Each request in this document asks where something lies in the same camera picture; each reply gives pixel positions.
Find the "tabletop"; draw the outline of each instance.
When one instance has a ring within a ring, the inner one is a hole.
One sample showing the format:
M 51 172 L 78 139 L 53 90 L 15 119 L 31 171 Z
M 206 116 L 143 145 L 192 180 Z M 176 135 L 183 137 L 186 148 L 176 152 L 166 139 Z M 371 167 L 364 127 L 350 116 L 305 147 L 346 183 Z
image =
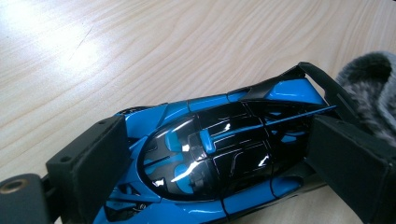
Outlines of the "tabletop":
M 310 62 L 396 52 L 396 2 L 0 2 L 0 180 L 135 105 L 223 93 Z M 360 223 L 328 187 L 234 223 Z

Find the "fuzzy gray fabric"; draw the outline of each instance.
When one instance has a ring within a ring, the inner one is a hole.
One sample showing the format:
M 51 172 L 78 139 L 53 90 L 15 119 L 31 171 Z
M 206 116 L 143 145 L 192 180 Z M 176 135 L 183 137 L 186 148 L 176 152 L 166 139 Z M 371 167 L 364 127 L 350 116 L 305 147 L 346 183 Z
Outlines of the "fuzzy gray fabric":
M 336 81 L 355 101 L 362 123 L 396 147 L 396 55 L 378 51 L 361 56 Z

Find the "wooden table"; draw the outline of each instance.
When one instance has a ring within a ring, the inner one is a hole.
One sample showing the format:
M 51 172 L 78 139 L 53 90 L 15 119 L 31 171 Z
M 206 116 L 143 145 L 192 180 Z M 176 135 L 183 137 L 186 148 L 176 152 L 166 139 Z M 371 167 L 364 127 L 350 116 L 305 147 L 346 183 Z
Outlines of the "wooden table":
M 0 180 L 45 162 L 100 119 L 230 91 L 307 61 L 332 77 L 396 52 L 396 2 L 0 3 Z M 359 223 L 329 189 L 235 223 Z

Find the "light wood surface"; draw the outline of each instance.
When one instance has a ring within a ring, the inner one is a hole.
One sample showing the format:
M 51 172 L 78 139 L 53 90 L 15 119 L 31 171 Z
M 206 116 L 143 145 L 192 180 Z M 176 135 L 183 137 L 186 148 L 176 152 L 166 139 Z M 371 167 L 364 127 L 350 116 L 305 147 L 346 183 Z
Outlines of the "light wood surface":
M 396 2 L 0 2 L 0 180 L 45 162 L 134 105 L 222 93 L 307 61 L 335 77 L 396 52 Z M 360 223 L 329 189 L 235 223 Z

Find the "toy car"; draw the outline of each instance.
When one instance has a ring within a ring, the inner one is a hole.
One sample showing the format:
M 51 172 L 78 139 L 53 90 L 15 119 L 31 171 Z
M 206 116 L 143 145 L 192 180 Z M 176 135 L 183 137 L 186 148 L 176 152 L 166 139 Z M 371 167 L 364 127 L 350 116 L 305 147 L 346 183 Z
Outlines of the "toy car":
M 226 94 L 123 110 L 132 164 L 94 223 L 221 222 L 323 186 L 304 156 L 312 116 L 336 117 L 334 109 L 291 70 Z

